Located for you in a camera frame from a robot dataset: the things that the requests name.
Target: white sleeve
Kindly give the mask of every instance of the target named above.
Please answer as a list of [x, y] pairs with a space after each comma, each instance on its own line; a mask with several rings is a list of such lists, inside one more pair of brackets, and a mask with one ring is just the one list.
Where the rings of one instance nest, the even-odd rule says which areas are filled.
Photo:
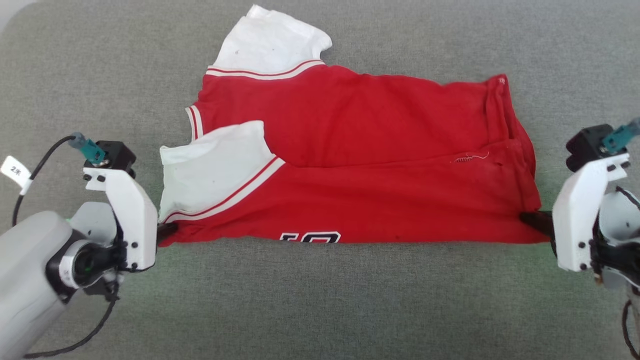
[[260, 120], [220, 127], [189, 145], [160, 148], [164, 191], [159, 220], [175, 211], [197, 213], [217, 204], [275, 158]]
[[320, 60], [320, 53], [331, 45], [324, 31], [253, 5], [227, 35], [213, 67], [276, 74], [304, 61]]

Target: red jersey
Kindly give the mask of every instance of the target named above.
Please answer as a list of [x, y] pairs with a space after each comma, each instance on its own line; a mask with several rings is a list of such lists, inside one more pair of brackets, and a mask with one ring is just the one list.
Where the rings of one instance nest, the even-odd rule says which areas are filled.
[[[234, 31], [302, 26], [263, 10], [252, 8]], [[315, 58], [330, 39], [311, 28], [303, 32], [317, 40], [308, 59], [282, 56], [286, 69], [272, 59], [269, 72], [246, 65], [251, 54], [234, 61], [244, 47], [225, 41], [187, 109], [194, 140], [161, 149], [160, 219], [179, 223], [163, 246], [240, 236], [548, 241], [519, 221], [520, 212], [540, 207], [540, 197], [533, 146], [506, 76], [439, 85], [357, 74]], [[298, 35], [290, 42], [306, 44]]]

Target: printed number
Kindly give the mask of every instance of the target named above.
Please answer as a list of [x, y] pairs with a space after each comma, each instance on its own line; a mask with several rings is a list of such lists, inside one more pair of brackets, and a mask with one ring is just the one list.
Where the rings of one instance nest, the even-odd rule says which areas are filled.
[[[298, 233], [282, 233], [280, 239], [283, 241], [298, 241]], [[314, 241], [323, 241], [326, 243], [337, 243], [340, 240], [340, 233], [337, 231], [314, 231], [306, 233], [302, 236], [303, 243], [312, 243]]]

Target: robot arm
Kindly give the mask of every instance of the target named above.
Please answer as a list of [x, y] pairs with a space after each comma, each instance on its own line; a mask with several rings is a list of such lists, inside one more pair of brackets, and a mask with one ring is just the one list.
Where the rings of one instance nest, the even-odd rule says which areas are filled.
[[87, 159], [86, 188], [106, 192], [110, 204], [86, 202], [69, 221], [43, 211], [0, 236], [0, 360], [20, 359], [77, 290], [114, 302], [118, 277], [153, 266], [158, 231], [175, 230], [157, 227], [123, 143], [74, 136]]
[[627, 329], [630, 307], [636, 321], [640, 318], [640, 201], [619, 186], [606, 193], [610, 182], [627, 176], [630, 162], [625, 146], [637, 135], [640, 118], [615, 131], [610, 125], [580, 131], [567, 143], [572, 155], [566, 164], [575, 173], [565, 181], [553, 212], [523, 213], [520, 218], [550, 236], [560, 268], [575, 272], [592, 268], [596, 283], [628, 288], [623, 335], [632, 356], [640, 359]]

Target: gray robot arm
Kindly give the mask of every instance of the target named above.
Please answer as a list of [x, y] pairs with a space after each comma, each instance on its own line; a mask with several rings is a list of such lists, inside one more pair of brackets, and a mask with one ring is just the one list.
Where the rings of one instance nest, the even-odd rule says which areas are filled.
[[43, 211], [0, 236], [0, 360], [22, 358], [77, 290], [115, 302], [123, 274], [155, 263], [157, 210], [134, 180], [135, 156], [120, 142], [80, 140], [71, 145], [87, 159], [86, 188], [109, 204], [86, 202], [69, 221]]

